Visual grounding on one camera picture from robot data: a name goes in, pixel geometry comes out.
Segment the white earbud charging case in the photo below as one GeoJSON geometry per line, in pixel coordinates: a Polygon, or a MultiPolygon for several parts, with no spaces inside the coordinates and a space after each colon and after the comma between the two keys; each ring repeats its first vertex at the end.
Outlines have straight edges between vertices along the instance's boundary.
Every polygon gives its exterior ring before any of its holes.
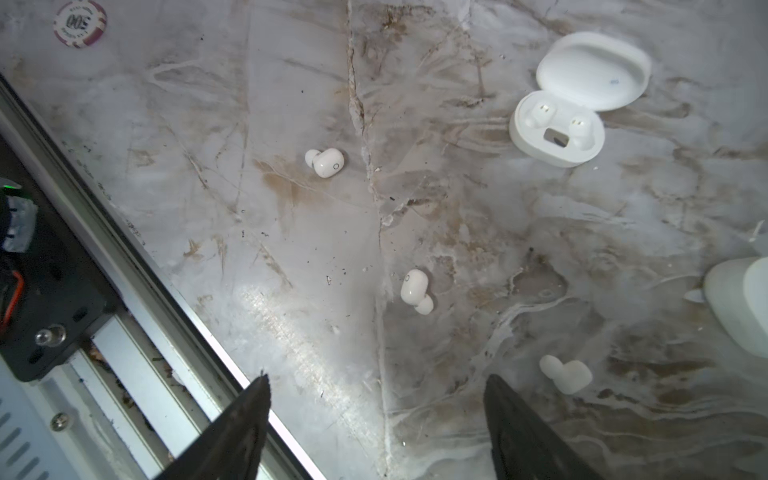
{"type": "Polygon", "coordinates": [[[595,32],[556,41],[536,69],[538,89],[509,122],[514,145],[560,168],[595,158],[605,144],[600,114],[626,107],[647,89],[652,60],[641,49],[595,32]]]}

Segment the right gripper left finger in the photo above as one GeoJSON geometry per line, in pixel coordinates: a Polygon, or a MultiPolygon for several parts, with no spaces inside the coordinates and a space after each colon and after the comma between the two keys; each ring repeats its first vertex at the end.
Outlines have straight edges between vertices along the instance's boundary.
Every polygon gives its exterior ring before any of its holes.
{"type": "Polygon", "coordinates": [[[157,478],[244,479],[258,476],[271,407],[269,376],[245,388],[157,478]]]}

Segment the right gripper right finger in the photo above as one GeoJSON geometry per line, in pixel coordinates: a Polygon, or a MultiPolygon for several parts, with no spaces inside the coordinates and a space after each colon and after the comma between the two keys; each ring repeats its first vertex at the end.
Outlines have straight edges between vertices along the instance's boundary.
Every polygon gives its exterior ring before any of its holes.
{"type": "Polygon", "coordinates": [[[499,479],[599,479],[601,475],[571,449],[496,374],[483,394],[491,455],[499,479]]]}

